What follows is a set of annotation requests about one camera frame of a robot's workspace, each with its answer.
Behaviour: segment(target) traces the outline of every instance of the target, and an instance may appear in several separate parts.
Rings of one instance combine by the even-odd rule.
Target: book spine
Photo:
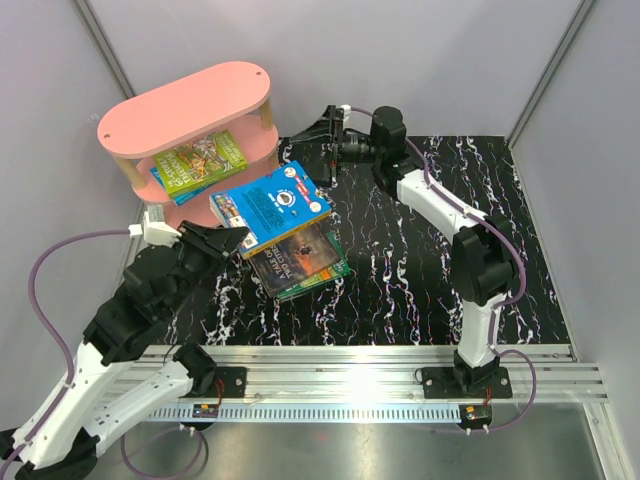
[[[218,205],[216,205],[216,202],[213,201],[213,195],[209,196],[209,207],[211,208],[211,211],[213,212],[213,214],[216,217],[218,217],[218,220],[220,221],[220,223],[225,227],[229,228],[229,222],[227,221],[227,217],[225,217],[222,214],[222,212],[218,208]]]
[[[253,257],[255,254],[260,253],[263,250],[266,250],[267,248],[269,248],[272,245],[275,245],[279,241],[284,240],[287,237],[290,237],[294,233],[296,233],[296,232],[298,232],[298,231],[300,231],[300,230],[302,230],[304,228],[307,228],[307,227],[313,225],[314,223],[317,223],[320,220],[328,217],[330,213],[331,213],[331,211],[325,212],[322,215],[319,215],[316,218],[313,218],[313,219],[309,220],[308,222],[301,223],[297,227],[292,228],[291,230],[289,230],[288,232],[283,233],[282,235],[278,235],[277,237],[274,237],[274,238],[272,238],[271,240],[269,240],[269,241],[267,241],[265,243],[261,243],[260,245],[258,245],[257,247],[252,248],[249,251],[244,251],[244,252],[241,251],[240,252],[240,256],[242,258],[244,258],[245,260],[247,260],[247,259]]]

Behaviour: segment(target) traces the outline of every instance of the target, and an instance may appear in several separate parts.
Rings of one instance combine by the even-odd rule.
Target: metal floor
[[[516,414],[496,407],[496,423]],[[144,423],[127,435],[134,451],[170,424]],[[456,431],[452,425],[443,428]],[[211,480],[591,480],[605,478],[579,405],[536,405],[522,422],[489,435],[433,434],[411,424],[220,423],[205,432],[207,465],[186,478]],[[145,473],[168,476],[189,463],[196,440],[175,432],[136,455]],[[116,443],[89,479],[138,478]]]

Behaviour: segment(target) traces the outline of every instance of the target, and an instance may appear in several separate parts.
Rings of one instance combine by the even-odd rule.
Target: pink oval shelf top
[[[267,72],[253,63],[214,65],[116,105],[98,138],[117,157],[147,157],[255,110],[270,88]]]

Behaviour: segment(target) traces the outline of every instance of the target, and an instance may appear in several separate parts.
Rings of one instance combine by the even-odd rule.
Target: cable connector
[[[347,128],[347,122],[351,116],[351,105],[340,105],[338,108],[342,109],[342,127]]]
[[[129,225],[129,235],[142,236],[149,245],[170,247],[182,234],[165,223],[162,205],[149,205],[144,212],[142,225]]]

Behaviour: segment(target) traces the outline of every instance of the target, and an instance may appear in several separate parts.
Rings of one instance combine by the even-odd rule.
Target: blue book
[[[240,245],[243,258],[322,220],[331,211],[298,162],[246,185],[216,192],[210,197],[210,205],[223,225],[251,230]]]
[[[162,188],[164,188],[164,183],[162,183],[162,177],[160,176],[160,172],[158,171],[158,169],[156,167],[153,167],[151,169],[151,175],[153,175],[155,177],[156,180],[158,180],[158,183],[162,186]],[[189,193],[185,193],[184,195],[178,195],[176,197],[173,197],[173,203],[175,203],[176,205],[180,206],[180,205],[184,205],[185,203],[187,203],[189,200],[191,200],[193,197],[195,197],[197,194],[204,192],[207,188],[209,188],[211,185],[207,185],[205,187],[200,187],[196,190],[193,190]]]

